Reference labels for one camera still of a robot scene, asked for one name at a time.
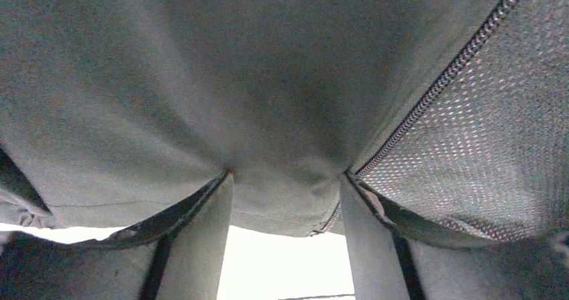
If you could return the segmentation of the black hooded jacket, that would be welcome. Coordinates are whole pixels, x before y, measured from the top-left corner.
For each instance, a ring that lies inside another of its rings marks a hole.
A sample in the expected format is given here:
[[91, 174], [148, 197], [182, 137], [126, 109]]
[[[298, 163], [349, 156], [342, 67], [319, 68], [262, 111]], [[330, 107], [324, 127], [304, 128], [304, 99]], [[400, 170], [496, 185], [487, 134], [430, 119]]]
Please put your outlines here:
[[124, 227], [234, 178], [305, 237], [349, 170], [510, 241], [568, 228], [568, 0], [1, 0], [1, 221]]

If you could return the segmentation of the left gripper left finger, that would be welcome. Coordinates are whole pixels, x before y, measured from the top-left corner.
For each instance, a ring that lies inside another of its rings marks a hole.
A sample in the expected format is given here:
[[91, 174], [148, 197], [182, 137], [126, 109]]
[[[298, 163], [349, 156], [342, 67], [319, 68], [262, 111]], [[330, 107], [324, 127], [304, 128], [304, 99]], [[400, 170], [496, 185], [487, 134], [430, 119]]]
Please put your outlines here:
[[234, 179], [103, 240], [64, 244], [23, 232], [1, 243], [2, 299], [215, 299]]

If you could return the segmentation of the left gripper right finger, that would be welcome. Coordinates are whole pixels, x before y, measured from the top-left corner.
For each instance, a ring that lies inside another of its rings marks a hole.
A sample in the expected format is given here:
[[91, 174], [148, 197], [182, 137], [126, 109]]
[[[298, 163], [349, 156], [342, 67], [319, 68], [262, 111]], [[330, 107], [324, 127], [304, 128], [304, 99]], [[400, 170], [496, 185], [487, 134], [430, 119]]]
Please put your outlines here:
[[384, 202], [374, 214], [362, 185], [340, 179], [357, 299], [567, 299], [568, 234], [516, 242], [448, 230]]

